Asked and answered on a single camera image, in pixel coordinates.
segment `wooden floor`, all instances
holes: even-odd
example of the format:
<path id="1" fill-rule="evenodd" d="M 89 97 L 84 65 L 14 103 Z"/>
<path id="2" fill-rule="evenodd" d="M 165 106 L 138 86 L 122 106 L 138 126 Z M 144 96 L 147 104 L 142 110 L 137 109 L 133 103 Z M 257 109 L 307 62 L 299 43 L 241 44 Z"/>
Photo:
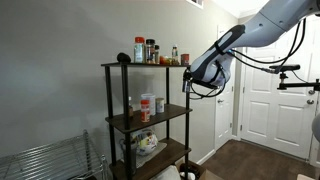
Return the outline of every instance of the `wooden floor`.
<path id="1" fill-rule="evenodd" d="M 306 162 L 247 142 L 230 140 L 203 163 L 225 180 L 296 180 L 298 174 L 315 178 Z"/>

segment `black cap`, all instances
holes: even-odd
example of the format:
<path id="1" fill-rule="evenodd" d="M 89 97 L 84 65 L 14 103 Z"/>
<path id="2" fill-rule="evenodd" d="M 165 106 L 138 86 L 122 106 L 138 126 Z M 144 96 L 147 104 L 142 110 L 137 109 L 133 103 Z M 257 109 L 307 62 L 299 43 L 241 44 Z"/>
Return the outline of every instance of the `black cap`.
<path id="1" fill-rule="evenodd" d="M 154 44 L 154 43 L 156 43 L 156 41 L 154 39 L 147 39 L 146 43 L 147 44 Z"/>

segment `door panel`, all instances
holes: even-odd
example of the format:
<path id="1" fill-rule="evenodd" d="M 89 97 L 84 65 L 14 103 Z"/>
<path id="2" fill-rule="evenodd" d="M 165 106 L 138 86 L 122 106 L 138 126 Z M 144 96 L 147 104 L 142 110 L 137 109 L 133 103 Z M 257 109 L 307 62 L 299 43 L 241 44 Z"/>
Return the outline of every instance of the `door panel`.
<path id="1" fill-rule="evenodd" d="M 233 85 L 235 61 L 230 66 L 231 77 L 226 87 L 219 96 L 216 97 L 216 117 L 215 117 L 215 150 L 218 150 L 229 139 L 231 139 L 233 119 Z"/>
<path id="2" fill-rule="evenodd" d="M 317 53 L 312 50 L 316 33 L 315 28 L 307 27 L 307 30 L 302 47 L 289 58 L 286 64 L 300 64 L 300 70 L 295 71 L 297 76 L 307 81 L 314 81 L 310 79 L 314 77 L 310 70 L 314 69 L 311 62 Z M 285 57 L 291 48 L 294 32 L 295 29 L 289 31 L 268 47 L 248 48 L 247 54 L 261 61 L 274 61 Z M 264 68 L 269 66 L 248 63 Z M 301 82 L 292 72 L 285 73 L 289 77 L 285 83 Z M 316 102 L 317 95 L 308 93 L 313 89 L 311 87 L 277 90 L 279 83 L 279 75 L 246 67 L 241 137 L 308 159 L 312 136 L 311 123 L 315 115 L 316 104 L 309 105 L 307 101 Z"/>

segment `wire rack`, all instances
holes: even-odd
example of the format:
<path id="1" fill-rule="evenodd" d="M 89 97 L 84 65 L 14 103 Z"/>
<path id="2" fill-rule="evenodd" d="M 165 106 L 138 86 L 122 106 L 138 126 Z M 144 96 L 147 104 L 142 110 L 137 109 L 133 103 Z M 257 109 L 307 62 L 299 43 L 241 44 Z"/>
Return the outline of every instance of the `wire rack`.
<path id="1" fill-rule="evenodd" d="M 99 156 L 88 132 L 82 136 L 0 158 L 0 179 L 87 179 L 106 176 L 106 159 Z"/>

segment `wooden shelf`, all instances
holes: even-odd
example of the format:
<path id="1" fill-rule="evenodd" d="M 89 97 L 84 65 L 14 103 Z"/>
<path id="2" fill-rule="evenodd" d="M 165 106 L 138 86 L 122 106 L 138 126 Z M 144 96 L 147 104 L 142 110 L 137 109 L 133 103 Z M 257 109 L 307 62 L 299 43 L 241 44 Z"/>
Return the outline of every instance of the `wooden shelf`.
<path id="1" fill-rule="evenodd" d="M 191 151 L 190 148 L 185 150 L 184 145 L 171 138 L 163 139 L 160 142 L 166 143 L 167 147 L 142 167 L 138 168 L 136 174 L 132 177 L 133 180 L 148 180 Z M 122 161 L 117 161 L 116 166 L 112 166 L 111 164 L 110 169 L 119 180 L 127 179 L 125 164 Z"/>
<path id="2" fill-rule="evenodd" d="M 144 63 L 107 63 L 101 64 L 103 67 L 121 67 L 121 66 L 128 66 L 128 67 L 153 67 L 153 68 L 179 68 L 179 67 L 190 67 L 190 65 L 169 65 L 169 64 L 144 64 Z"/>
<path id="3" fill-rule="evenodd" d="M 125 129 L 124 127 L 124 115 L 116 115 L 113 118 L 106 118 L 113 127 L 117 128 L 122 133 L 131 133 L 169 119 L 181 116 L 183 114 L 191 112 L 192 109 L 186 109 L 185 107 L 173 105 L 173 104 L 165 104 L 164 112 L 157 113 L 154 116 L 150 116 L 149 122 L 141 122 L 141 111 L 134 111 L 133 117 L 129 118 L 130 129 Z"/>

